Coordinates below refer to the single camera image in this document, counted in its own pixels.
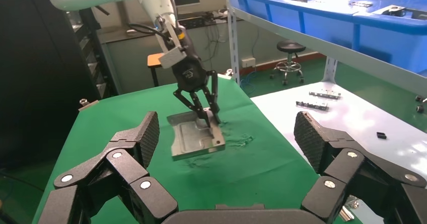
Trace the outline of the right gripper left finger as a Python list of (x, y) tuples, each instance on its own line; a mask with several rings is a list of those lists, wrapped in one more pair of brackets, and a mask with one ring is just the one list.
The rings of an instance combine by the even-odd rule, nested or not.
[(176, 213), (177, 201), (147, 170), (159, 135), (155, 111), (115, 133), (99, 154), (54, 180), (39, 223), (90, 223), (115, 197), (138, 223), (162, 223)]

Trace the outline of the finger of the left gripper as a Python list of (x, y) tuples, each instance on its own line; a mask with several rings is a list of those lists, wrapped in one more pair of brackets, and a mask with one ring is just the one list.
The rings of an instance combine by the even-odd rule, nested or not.
[[(211, 91), (209, 90), (207, 83), (208, 80), (211, 79)], [(220, 124), (221, 121), (219, 119), (218, 113), (219, 113), (219, 106), (217, 104), (218, 99), (218, 73), (215, 70), (210, 70), (206, 72), (206, 77), (204, 84), (202, 85), (203, 93), (205, 95), (205, 98), (209, 104), (210, 111), (212, 113), (213, 119), (215, 120), (216, 124)]]
[(209, 118), (208, 118), (208, 114), (207, 112), (204, 110), (196, 92), (191, 91), (189, 92), (190, 98), (192, 99), (192, 103), (182, 95), (182, 89), (178, 88), (173, 95), (179, 100), (181, 101), (181, 103), (183, 103), (187, 108), (189, 108), (190, 110), (192, 110), (193, 112), (196, 113), (197, 117), (199, 119), (202, 119), (205, 121), (207, 127), (210, 127), (210, 122), (209, 122)]

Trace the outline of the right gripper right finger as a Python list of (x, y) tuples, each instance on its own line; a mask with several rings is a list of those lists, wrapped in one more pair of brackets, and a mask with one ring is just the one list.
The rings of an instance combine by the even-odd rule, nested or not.
[(421, 175), (368, 152), (347, 132), (322, 126), (306, 111), (296, 115), (294, 137), (319, 175), (302, 210), (332, 223), (354, 196), (384, 223), (426, 223)]

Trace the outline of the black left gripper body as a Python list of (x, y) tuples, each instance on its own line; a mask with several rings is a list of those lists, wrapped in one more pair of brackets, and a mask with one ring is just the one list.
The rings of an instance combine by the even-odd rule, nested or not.
[(172, 72), (178, 88), (186, 92), (197, 92), (207, 85), (207, 71), (198, 58), (187, 56), (174, 66)]

